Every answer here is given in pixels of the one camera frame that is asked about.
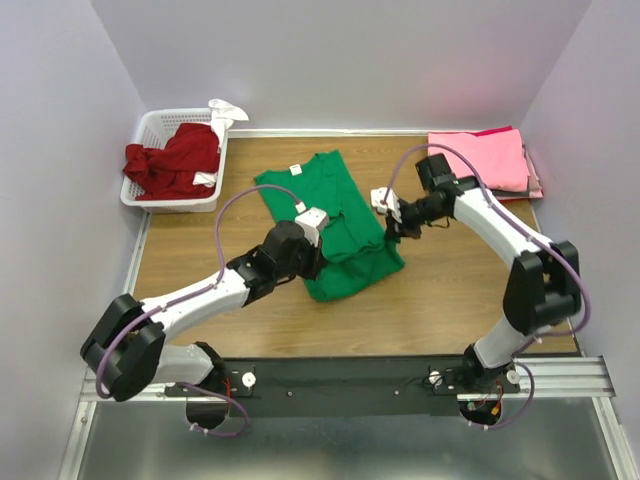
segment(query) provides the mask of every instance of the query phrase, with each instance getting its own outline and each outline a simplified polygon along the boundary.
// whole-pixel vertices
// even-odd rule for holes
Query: wooden table
[[[395,162],[421,137],[255,138],[229,141],[220,207],[253,185],[267,169],[304,163],[316,152],[339,149],[365,199],[386,185]],[[396,192],[422,195],[413,163],[401,171]],[[534,226],[527,201],[508,204]],[[216,212],[154,215],[135,289],[136,298],[157,296],[201,280],[219,269],[213,241]],[[258,194],[225,214],[221,239],[231,259],[262,242],[273,222]],[[404,240],[407,266],[344,300],[317,303],[301,280],[279,287],[247,308],[219,315],[185,332],[178,345],[206,341],[223,356],[384,355],[461,353],[501,316],[508,271],[466,226],[423,230]],[[551,338],[532,351],[572,352],[569,337]]]

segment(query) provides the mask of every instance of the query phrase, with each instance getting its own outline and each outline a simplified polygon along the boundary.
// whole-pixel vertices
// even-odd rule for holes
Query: pink cloth
[[[529,167],[524,157],[520,131],[514,129],[476,136],[469,133],[430,133],[429,143],[440,143],[459,151],[480,173],[491,189],[526,192],[529,189]],[[471,175],[471,170],[454,154],[430,148],[429,154],[444,153],[458,178]]]

